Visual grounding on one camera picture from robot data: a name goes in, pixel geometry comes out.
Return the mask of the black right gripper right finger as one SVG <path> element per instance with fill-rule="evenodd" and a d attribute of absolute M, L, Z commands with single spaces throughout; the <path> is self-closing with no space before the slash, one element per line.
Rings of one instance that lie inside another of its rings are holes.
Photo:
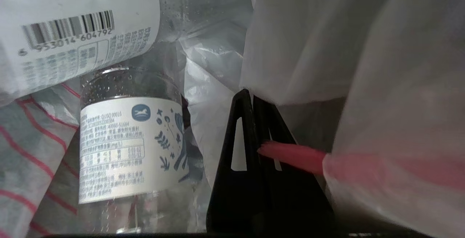
<path fill-rule="evenodd" d="M 275 105 L 254 96 L 254 117 L 260 142 L 296 143 Z M 325 233 L 335 229 L 333 211 L 313 174 L 262 155 L 259 159 L 274 230 Z"/>

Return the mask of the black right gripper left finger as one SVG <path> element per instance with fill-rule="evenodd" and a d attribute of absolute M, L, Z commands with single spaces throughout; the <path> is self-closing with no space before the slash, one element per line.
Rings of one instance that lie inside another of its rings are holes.
<path fill-rule="evenodd" d="M 242 120 L 246 171 L 231 168 L 237 121 Z M 259 162 L 259 139 L 249 91 L 239 91 L 231 101 L 219 165 L 207 210 L 209 233 L 262 233 L 266 202 Z"/>

